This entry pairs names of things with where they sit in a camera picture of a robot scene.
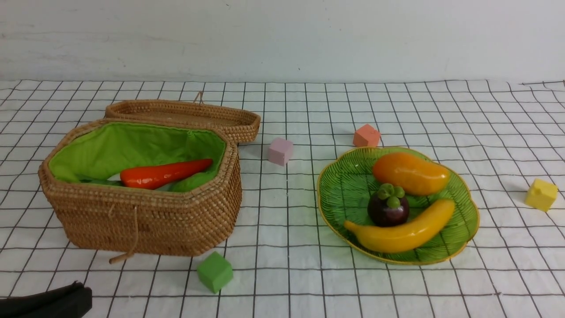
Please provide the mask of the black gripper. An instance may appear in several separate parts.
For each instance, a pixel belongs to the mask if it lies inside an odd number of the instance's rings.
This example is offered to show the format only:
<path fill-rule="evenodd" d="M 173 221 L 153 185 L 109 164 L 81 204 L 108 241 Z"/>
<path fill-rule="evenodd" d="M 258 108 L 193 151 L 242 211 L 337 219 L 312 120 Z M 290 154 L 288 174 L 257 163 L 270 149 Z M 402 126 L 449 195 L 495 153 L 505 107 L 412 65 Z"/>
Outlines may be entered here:
<path fill-rule="evenodd" d="M 82 318 L 91 308 L 91 288 L 75 281 L 54 290 L 0 300 L 2 318 Z"/>

